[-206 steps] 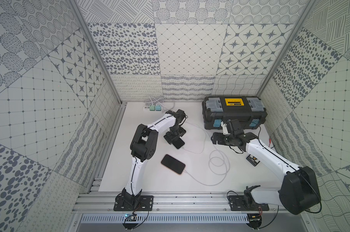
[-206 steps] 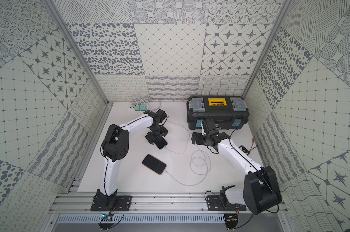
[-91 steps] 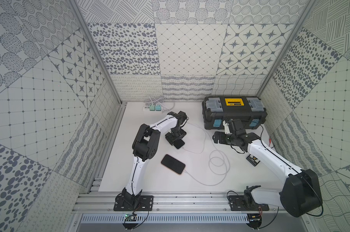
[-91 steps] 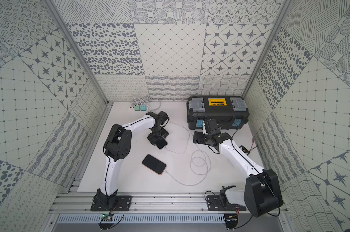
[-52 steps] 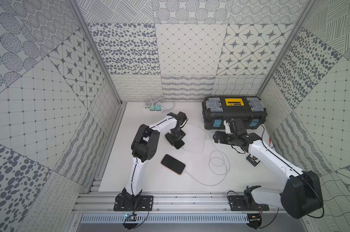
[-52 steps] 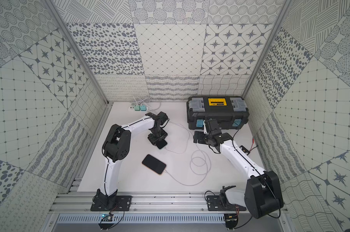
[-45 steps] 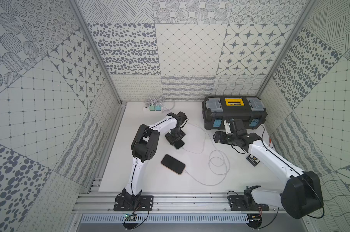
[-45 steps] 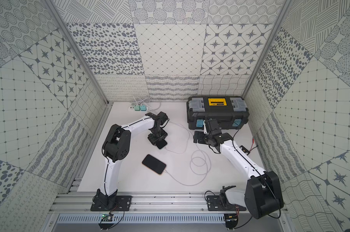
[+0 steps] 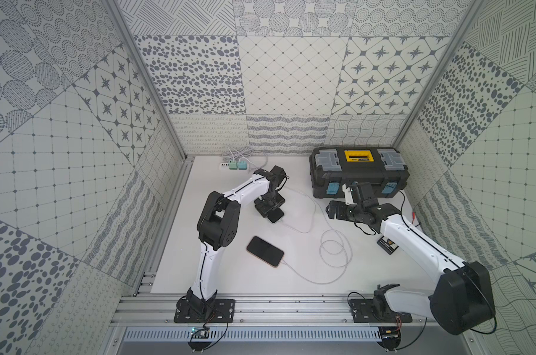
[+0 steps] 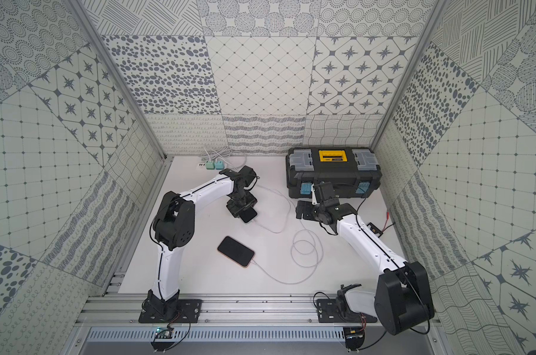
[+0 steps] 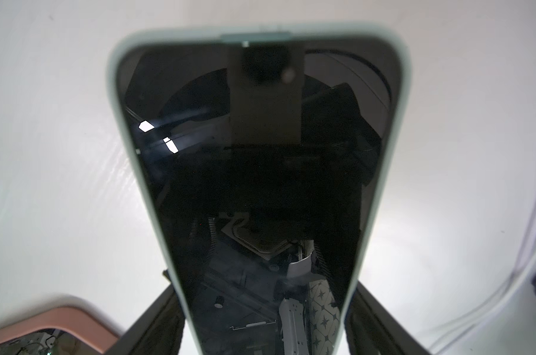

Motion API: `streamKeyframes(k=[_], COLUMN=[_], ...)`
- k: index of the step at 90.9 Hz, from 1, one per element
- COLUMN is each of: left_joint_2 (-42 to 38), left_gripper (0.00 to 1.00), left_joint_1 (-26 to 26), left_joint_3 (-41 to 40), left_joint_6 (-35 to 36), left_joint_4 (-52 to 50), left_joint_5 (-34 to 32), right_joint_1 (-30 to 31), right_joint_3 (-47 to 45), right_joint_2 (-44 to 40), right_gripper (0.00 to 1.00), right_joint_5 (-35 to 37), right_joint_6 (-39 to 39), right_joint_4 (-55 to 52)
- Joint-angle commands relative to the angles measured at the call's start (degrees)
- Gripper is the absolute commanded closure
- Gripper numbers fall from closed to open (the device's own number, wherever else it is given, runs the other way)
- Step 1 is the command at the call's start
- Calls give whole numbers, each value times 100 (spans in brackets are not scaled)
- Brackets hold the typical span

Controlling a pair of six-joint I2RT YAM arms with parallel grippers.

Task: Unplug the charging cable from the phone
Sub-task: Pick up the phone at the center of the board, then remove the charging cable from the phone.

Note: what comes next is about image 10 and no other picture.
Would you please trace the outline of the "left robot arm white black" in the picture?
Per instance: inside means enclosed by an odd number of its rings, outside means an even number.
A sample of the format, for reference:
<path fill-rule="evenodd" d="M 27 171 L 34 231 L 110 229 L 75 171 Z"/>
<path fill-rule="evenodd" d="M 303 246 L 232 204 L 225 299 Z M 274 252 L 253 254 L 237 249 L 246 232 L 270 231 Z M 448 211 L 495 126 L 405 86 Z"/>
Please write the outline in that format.
<path fill-rule="evenodd" d="M 150 228 L 150 239 L 159 250 L 156 279 L 143 303 L 160 317 L 170 319 L 177 311 L 179 271 L 185 246 L 195 232 L 196 214 L 202 208 L 227 197 L 229 213 L 249 223 L 257 216 L 252 189 L 259 179 L 248 166 L 240 171 L 225 169 L 212 180 L 187 192 L 168 192 Z"/>

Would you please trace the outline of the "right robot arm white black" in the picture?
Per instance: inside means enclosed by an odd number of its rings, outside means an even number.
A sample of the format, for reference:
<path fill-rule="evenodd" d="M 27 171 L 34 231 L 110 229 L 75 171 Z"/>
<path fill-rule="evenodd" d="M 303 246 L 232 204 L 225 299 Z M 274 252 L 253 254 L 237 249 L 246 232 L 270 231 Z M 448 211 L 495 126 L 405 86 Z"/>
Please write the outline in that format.
<path fill-rule="evenodd" d="M 343 238 L 370 264 L 377 277 L 374 291 L 360 284 L 340 287 L 335 298 L 335 309 L 321 306 L 326 322 L 332 314 L 346 322 L 354 317 L 374 317 L 391 335 L 415 330 L 435 316 L 429 277 L 418 262 L 410 263 L 392 251 L 358 211 L 350 204 L 342 204 L 330 182 L 311 186 L 312 201 L 300 201 L 296 217 L 313 220 L 320 226 L 329 226 L 334 236 Z"/>

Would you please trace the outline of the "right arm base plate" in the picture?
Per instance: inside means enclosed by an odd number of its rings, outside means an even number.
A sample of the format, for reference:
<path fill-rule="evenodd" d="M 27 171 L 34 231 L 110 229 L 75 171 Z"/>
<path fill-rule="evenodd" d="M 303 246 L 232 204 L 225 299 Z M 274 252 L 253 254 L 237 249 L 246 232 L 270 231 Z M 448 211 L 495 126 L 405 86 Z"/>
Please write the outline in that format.
<path fill-rule="evenodd" d="M 355 313 L 350 310 L 344 301 L 337 299 L 317 299 L 315 308 L 318 313 L 319 323 L 357 323 L 361 324 L 364 320 L 367 323 L 376 323 L 377 318 L 368 314 Z"/>

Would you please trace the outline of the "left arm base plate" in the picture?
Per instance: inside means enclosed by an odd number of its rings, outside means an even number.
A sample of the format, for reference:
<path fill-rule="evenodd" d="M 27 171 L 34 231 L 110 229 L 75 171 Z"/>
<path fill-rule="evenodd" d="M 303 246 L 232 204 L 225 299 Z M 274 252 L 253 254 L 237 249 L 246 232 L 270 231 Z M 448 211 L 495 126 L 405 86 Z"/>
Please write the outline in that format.
<path fill-rule="evenodd" d="M 197 323 L 201 313 L 202 300 L 146 299 L 142 303 L 139 323 Z"/>

